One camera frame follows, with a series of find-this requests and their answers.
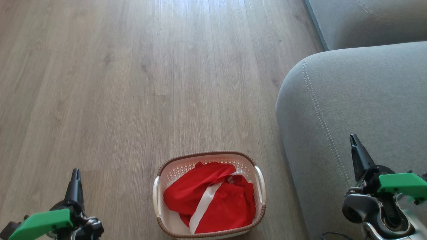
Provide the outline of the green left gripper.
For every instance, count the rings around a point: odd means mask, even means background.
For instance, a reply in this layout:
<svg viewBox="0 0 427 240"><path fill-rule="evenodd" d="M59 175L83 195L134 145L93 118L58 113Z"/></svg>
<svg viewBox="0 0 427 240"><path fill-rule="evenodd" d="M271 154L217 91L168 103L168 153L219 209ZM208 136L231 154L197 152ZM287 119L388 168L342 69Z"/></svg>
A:
<svg viewBox="0 0 427 240"><path fill-rule="evenodd" d="M84 196L79 168L73 169L65 198L50 211L26 215L21 222L8 223L8 240L100 240L104 233L97 217L84 213Z"/></svg>

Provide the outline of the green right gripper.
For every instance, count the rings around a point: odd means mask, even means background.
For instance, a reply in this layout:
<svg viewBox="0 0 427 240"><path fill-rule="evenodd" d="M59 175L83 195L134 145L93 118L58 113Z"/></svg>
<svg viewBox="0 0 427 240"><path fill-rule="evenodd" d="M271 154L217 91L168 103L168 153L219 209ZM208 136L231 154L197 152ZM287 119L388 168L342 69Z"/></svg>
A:
<svg viewBox="0 0 427 240"><path fill-rule="evenodd" d="M409 196L414 204L427 200L427 173L395 173L386 166L376 165L356 134L351 134L349 140L356 187L362 194L403 194Z"/></svg>

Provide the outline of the red shirt thin white stripes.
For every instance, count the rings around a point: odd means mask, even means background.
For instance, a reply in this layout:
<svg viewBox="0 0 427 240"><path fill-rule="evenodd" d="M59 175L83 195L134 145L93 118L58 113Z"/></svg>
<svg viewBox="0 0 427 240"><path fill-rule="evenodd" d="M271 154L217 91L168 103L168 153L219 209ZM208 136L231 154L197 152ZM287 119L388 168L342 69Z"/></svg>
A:
<svg viewBox="0 0 427 240"><path fill-rule="evenodd" d="M183 223L189 227L190 219L206 189L223 182L236 172L230 164L198 162L195 167L171 184L163 194L163 200L169 210L177 212Z"/></svg>

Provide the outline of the red shorts wide white stripe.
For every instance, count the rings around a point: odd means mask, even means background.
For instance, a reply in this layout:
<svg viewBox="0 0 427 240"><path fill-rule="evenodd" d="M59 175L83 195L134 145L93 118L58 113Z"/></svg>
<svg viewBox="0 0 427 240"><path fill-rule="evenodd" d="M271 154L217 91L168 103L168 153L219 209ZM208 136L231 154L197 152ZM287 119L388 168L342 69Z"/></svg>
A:
<svg viewBox="0 0 427 240"><path fill-rule="evenodd" d="M243 175L209 185L189 221L191 234L214 233L250 225L255 216L254 186Z"/></svg>

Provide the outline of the grey fabric sofa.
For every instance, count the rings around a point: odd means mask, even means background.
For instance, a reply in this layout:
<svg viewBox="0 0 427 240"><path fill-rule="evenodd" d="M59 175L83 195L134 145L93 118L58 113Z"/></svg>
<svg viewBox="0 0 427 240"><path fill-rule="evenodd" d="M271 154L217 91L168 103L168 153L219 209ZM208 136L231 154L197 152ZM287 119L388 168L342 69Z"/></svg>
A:
<svg viewBox="0 0 427 240"><path fill-rule="evenodd" d="M306 0L325 51L299 61L276 102L306 236L361 239L341 212L350 134L377 164L427 173L427 0Z"/></svg>

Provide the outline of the white plastic laundry basket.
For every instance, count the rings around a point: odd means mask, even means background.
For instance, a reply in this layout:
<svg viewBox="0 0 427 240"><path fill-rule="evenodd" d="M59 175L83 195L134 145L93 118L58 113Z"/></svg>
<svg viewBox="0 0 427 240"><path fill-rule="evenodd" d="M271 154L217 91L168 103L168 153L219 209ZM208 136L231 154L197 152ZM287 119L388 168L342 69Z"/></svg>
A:
<svg viewBox="0 0 427 240"><path fill-rule="evenodd" d="M254 184L255 217L250 225L227 231L192 234L179 215L169 210L163 200L164 191L198 162L231 164L236 167L238 174ZM157 223L165 234L177 240L219 240L245 234L259 225L266 211L266 186L260 168L247 154L238 151L198 152L170 159L160 167L154 179L152 200Z"/></svg>

